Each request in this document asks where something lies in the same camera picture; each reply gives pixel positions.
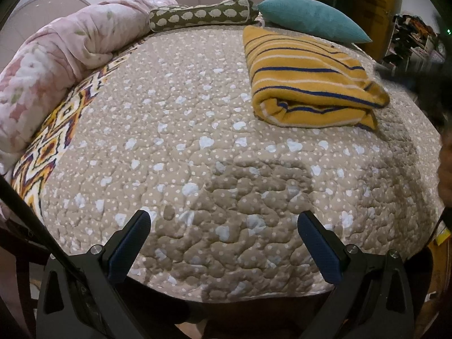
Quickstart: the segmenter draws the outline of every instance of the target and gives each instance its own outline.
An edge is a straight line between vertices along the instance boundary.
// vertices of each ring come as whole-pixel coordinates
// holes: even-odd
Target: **pink floral blanket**
[[[149,12],[175,0],[116,0],[87,6],[41,28],[0,74],[0,174],[75,83],[112,52],[149,33]]]

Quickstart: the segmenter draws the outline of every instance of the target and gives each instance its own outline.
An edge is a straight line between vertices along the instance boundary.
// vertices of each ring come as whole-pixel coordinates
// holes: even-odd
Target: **beige quilt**
[[[439,135],[424,114],[386,84],[377,133],[262,122],[242,30],[155,34],[111,74],[40,194],[52,235],[82,253],[146,210],[152,230],[130,276],[210,302],[330,289],[296,229],[307,209],[365,251],[418,252],[442,209]],[[374,61],[343,49],[374,76]]]

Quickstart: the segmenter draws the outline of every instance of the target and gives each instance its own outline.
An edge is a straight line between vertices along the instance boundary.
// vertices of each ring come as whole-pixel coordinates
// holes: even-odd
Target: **yellow blanket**
[[[257,27],[243,31],[253,108],[282,127],[358,125],[377,128],[373,108],[389,103],[360,62],[310,37]]]

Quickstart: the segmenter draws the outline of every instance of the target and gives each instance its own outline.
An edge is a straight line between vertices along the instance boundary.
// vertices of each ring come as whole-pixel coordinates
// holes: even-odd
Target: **rolled blanket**
[[[262,28],[243,31],[253,108],[281,127],[358,125],[376,130],[372,109],[389,104],[360,62],[307,36]]]

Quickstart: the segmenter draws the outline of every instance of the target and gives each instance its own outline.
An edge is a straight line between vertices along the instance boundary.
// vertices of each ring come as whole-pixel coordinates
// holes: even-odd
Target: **door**
[[[369,35],[372,43],[359,45],[380,61],[387,49],[395,0],[355,0],[352,19]]]

